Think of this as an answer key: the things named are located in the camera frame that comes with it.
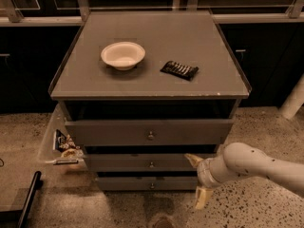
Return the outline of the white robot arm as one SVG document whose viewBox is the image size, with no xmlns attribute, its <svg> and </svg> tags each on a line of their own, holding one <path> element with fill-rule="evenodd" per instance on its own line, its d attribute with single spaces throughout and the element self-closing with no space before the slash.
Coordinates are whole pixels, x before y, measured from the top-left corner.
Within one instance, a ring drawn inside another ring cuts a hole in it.
<svg viewBox="0 0 304 228">
<path fill-rule="evenodd" d="M 195 208 L 202 209 L 214 189 L 227 181 L 261 177 L 304 197 L 304 165 L 283 161 L 243 142 L 226 145 L 214 158 L 203 159 L 194 154 L 185 158 L 196 169 Z"/>
</svg>

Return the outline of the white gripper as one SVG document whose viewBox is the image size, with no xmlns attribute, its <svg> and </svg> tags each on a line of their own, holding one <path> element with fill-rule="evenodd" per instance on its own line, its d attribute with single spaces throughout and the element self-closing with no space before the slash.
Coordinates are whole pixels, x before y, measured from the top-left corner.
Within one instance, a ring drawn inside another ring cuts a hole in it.
<svg viewBox="0 0 304 228">
<path fill-rule="evenodd" d="M 204 186 L 196 188 L 195 208 L 200 210 L 213 195 L 213 189 L 209 188 L 216 188 L 225 182 L 225 164 L 221 157 L 204 160 L 197 155 L 187 153 L 185 158 L 193 168 L 197 168 L 199 183 Z"/>
</svg>

